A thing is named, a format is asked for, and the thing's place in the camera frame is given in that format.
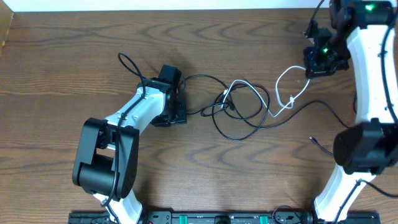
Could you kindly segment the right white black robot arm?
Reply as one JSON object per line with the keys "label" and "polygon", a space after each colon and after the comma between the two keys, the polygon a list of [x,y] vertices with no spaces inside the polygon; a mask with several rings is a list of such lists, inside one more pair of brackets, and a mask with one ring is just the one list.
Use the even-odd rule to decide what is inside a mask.
{"label": "right white black robot arm", "polygon": [[370,217],[348,213],[365,186],[397,163],[397,75],[394,36],[395,1],[331,1],[331,26],[319,28],[312,19],[304,51],[308,79],[353,68],[356,121],[336,135],[335,168],[303,223],[369,223]]}

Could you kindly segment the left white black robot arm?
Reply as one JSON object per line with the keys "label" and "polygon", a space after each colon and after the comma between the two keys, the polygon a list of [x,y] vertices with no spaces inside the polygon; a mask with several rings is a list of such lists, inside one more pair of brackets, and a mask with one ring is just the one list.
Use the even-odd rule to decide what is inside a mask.
{"label": "left white black robot arm", "polygon": [[187,121],[179,100],[182,81],[181,75],[144,78],[120,110],[89,118],[82,127],[72,182],[98,199],[115,223],[138,223],[143,212],[132,189],[143,130]]}

